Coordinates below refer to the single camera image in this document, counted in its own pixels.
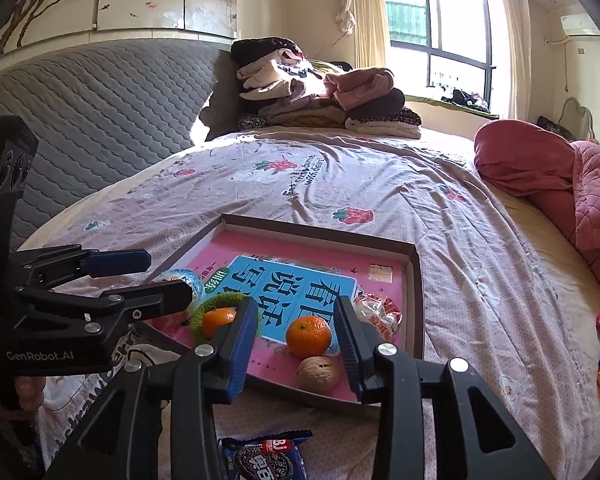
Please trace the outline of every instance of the red and white snack wrapper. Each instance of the red and white snack wrapper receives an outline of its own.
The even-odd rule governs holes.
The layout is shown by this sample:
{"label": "red and white snack wrapper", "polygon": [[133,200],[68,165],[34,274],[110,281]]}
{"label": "red and white snack wrapper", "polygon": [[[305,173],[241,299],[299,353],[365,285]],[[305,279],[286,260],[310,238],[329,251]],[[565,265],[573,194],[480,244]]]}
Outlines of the red and white snack wrapper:
{"label": "red and white snack wrapper", "polygon": [[352,304],[358,319],[375,326],[383,342],[394,340],[402,322],[402,313],[391,298],[378,294],[360,294],[353,299]]}

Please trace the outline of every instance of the green fuzzy ring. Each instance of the green fuzzy ring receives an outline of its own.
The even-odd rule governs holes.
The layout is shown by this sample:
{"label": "green fuzzy ring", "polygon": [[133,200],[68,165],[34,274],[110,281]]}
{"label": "green fuzzy ring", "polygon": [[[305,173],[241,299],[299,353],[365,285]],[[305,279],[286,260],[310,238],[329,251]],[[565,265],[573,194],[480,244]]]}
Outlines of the green fuzzy ring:
{"label": "green fuzzy ring", "polygon": [[[191,316],[189,318],[189,327],[193,332],[194,345],[208,342],[208,340],[202,334],[202,318],[207,312],[217,308],[237,308],[245,297],[246,295],[241,292],[221,292],[220,294],[203,301],[200,303],[200,306],[194,310],[189,307],[188,311]],[[260,311],[258,311],[258,327],[256,329],[256,336],[260,335],[261,322],[262,318],[260,316]]]}

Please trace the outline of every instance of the window frame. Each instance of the window frame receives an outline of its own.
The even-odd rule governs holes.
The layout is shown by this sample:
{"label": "window frame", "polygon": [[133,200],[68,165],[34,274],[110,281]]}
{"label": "window frame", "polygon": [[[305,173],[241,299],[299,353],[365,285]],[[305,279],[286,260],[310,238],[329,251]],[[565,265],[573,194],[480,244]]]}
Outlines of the window frame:
{"label": "window frame", "polygon": [[491,83],[493,80],[493,70],[496,68],[493,63],[493,47],[491,43],[491,16],[489,12],[489,0],[482,0],[482,8],[484,9],[484,34],[486,43],[486,62],[477,61],[470,57],[460,56],[453,52],[447,52],[442,49],[442,16],[440,11],[440,0],[436,0],[436,9],[438,11],[438,47],[432,45],[431,36],[431,4],[429,0],[425,0],[427,9],[427,44],[420,45],[417,43],[408,43],[405,41],[391,40],[391,46],[398,48],[406,48],[408,50],[418,50],[427,54],[427,85],[431,85],[431,56],[444,57],[459,63],[465,63],[484,70],[484,100],[487,106],[491,106]]}

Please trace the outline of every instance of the blue gripper pad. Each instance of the blue gripper pad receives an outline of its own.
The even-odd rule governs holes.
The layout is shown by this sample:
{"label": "blue gripper pad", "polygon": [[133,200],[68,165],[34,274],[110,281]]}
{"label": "blue gripper pad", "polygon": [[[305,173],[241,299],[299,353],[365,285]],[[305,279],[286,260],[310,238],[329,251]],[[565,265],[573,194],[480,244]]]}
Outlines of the blue gripper pad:
{"label": "blue gripper pad", "polygon": [[220,350],[221,375],[228,379],[227,403],[234,402],[244,388],[249,357],[258,327],[258,303],[253,298],[244,298],[237,309],[236,319],[229,327]]}
{"label": "blue gripper pad", "polygon": [[151,255],[144,249],[91,253],[80,262],[80,270],[92,278],[145,272],[151,265]]}
{"label": "blue gripper pad", "polygon": [[373,325],[359,322],[347,296],[336,298],[333,314],[349,387],[363,404],[377,402],[382,387],[374,365],[374,348],[381,342],[378,332]]}

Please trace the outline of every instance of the bed sheet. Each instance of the bed sheet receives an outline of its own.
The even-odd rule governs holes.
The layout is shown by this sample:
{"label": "bed sheet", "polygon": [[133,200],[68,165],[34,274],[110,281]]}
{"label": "bed sheet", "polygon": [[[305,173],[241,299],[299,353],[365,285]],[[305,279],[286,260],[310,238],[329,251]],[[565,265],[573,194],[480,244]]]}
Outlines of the bed sheet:
{"label": "bed sheet", "polygon": [[[153,268],[179,239],[223,212],[414,242],[423,271],[426,359],[467,358],[557,478],[582,478],[600,453],[593,323],[600,286],[541,212],[482,183],[473,157],[470,140],[430,130],[420,140],[317,128],[234,134],[83,199],[22,248],[71,242],[101,250],[146,247]],[[372,211],[373,220],[343,222],[334,213],[348,215],[347,208]],[[96,294],[143,278],[81,280],[66,290]],[[38,413],[47,457],[62,441],[54,434],[59,418],[73,417],[74,424],[81,397],[65,412]],[[257,392],[215,412],[219,434],[308,426],[316,434],[303,445],[311,478],[368,478],[374,423],[288,406]],[[343,434],[349,435],[344,446],[330,444]],[[432,456],[432,442],[427,450]],[[429,463],[429,475],[433,468]]]}

